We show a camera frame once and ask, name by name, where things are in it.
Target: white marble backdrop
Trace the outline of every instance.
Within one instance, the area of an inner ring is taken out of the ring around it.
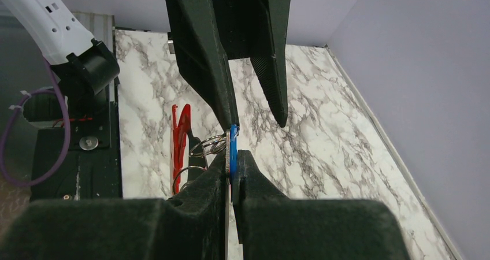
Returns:
[[[172,105],[191,105],[192,130],[201,139],[221,128],[180,77],[166,34],[116,31],[116,51],[124,197],[168,198]],[[250,61],[230,61],[238,148],[252,151],[262,173],[290,198],[382,201],[398,218],[413,259],[452,259],[327,51],[287,46],[286,56],[285,128],[274,121]],[[232,214],[228,258],[242,259]]]

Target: metal key ring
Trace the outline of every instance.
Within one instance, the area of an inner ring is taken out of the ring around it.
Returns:
[[[188,166],[188,167],[186,167],[186,168],[184,168],[184,169],[180,170],[180,171],[178,172],[178,174],[177,174],[177,175],[175,175],[175,177],[173,178],[173,182],[172,182],[172,195],[175,195],[175,183],[177,182],[177,178],[179,178],[179,176],[180,176],[180,175],[181,175],[183,172],[185,172],[186,170],[190,170],[190,169],[199,169],[199,170],[202,170],[202,171],[204,171],[204,172],[206,171],[206,169],[204,169],[204,168],[202,168],[202,167],[200,167],[200,166]],[[184,187],[186,187],[186,186],[187,186],[187,185],[188,185],[190,182],[192,182],[192,181],[186,182],[186,183],[185,183],[185,184],[182,186],[182,189],[181,189],[181,190],[183,190],[183,189],[184,189]]]
[[[226,147],[226,134],[216,135],[210,138],[207,138],[200,143],[196,144],[193,148],[190,149],[189,155],[191,157],[204,157],[209,154],[218,154]],[[203,152],[195,153],[194,150],[202,146]],[[206,151],[205,148],[211,146],[211,149]]]
[[[238,135],[240,134],[240,127],[236,127],[236,133],[235,133],[235,138],[238,137]]]

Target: metal bolt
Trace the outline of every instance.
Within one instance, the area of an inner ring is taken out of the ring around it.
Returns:
[[[80,147],[85,151],[89,151],[99,146],[99,140],[95,136],[87,136],[80,139]]]
[[[167,43],[168,43],[168,46],[169,46],[169,52],[170,52],[170,54],[175,54],[175,47],[173,45],[173,39],[172,39],[172,36],[171,36],[170,32],[168,32],[168,40],[167,40]]]

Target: cable tie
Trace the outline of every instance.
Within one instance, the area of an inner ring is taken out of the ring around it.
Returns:
[[[27,91],[20,91],[20,93],[29,96],[29,98],[32,98],[32,94],[28,93]]]
[[[19,106],[19,105],[10,105],[9,110],[15,110],[16,108],[21,110],[21,111],[24,110],[24,107]]]

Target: robotic arm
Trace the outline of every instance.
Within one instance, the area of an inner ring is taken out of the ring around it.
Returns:
[[[61,0],[1,0],[17,17],[61,79],[71,106],[94,109],[94,98],[119,74],[112,53]]]

